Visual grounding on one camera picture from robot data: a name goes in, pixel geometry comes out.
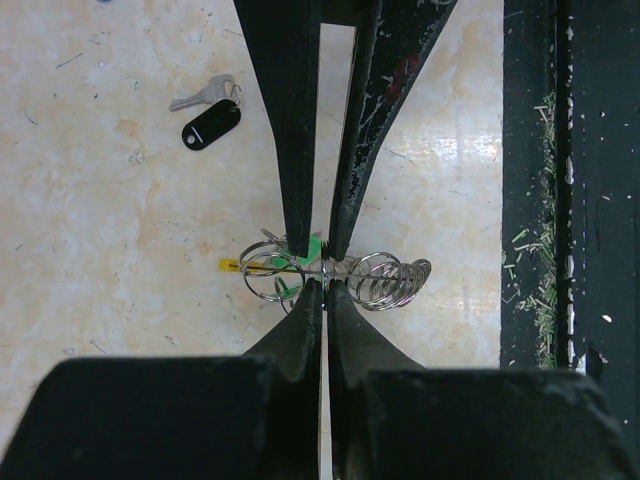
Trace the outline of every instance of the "green tag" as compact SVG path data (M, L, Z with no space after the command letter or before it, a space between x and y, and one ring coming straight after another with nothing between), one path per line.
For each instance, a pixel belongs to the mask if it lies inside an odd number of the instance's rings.
M294 257L294 258L302 267L306 267L310 263L313 263L313 261L315 261L318 255L320 255L321 247L322 247L322 240L320 240L318 237L311 237L311 240L309 240L309 256ZM287 250L286 248L283 248L282 250L280 250L280 252L284 253L285 255L293 256L291 255L291 253L289 253L289 250ZM270 259L269 262L267 263L267 266L273 267L273 268L286 268L287 265L288 265L288 262L284 258L276 258L276 257Z

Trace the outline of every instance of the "debris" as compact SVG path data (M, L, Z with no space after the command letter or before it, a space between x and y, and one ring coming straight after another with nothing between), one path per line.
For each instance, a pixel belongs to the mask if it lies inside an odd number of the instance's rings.
M89 343L91 345L93 345L94 347L96 347L98 350L100 350L105 355L108 355L108 353L104 349L102 349L102 347L100 347L100 345L98 345L95 340L89 340Z
M25 117L27 117L27 120L29 120L29 121L30 121L31 123L33 123L34 125L37 125L37 124L38 124L38 122L36 122L33 118L31 118L31 117L29 116L29 114L27 113L27 111L26 111L26 110L24 111L24 116L25 116Z
M516 243L518 240L523 239L527 235L527 233L529 233L529 229L525 228L518 235L511 239L511 243Z
M76 55L76 56L75 56L75 57L73 57L73 58L70 58L70 59L69 59L69 60L67 60L66 62L62 62L62 63L58 64L58 65L56 66L56 68L64 67L67 63L71 63L71 62L73 62L73 61L74 61L74 60L76 60L77 58L80 58L83 54L84 54L84 52L80 52L78 55Z

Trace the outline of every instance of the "key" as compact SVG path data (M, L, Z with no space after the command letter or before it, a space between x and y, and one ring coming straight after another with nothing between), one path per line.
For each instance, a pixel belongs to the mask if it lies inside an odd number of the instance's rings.
M174 100L171 102L169 110L176 112L183 108L189 108L203 103L213 105L218 103L220 100L229 99L229 94L227 94L227 83L232 85L232 96L234 91L239 91L239 87L236 85L233 75L216 75L209 80L206 87L192 97L185 98L183 100Z

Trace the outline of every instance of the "metal spring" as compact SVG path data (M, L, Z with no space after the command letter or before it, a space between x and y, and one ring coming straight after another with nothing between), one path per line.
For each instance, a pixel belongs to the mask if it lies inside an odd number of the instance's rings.
M402 263L387 252L375 252L360 258L348 256L337 262L329 258L326 242L322 244L319 270L305 270L293 256L280 251L286 246L284 237L276 237L265 229L262 233L266 239L245 249L238 258L238 265L245 284L254 295L267 302L279 302L287 313L293 308L294 300L300 295L302 288L289 287L282 277L277 276L281 273L295 274L300 278L300 285L304 285L307 276L320 276L325 293L332 278L342 278L353 301L373 312L404 307L415 298L431 274L431 263L428 260ZM266 247L275 247L276 250L253 253ZM254 262L274 258L283 260L285 266L255 266ZM276 276L273 280L274 294L257 291L249 281L254 277L271 276Z

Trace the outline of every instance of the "scratched black paint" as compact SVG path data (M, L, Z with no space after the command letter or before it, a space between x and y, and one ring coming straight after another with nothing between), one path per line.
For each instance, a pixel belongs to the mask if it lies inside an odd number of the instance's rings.
M376 0L359 16L331 210L333 258L347 253L382 142L455 4Z

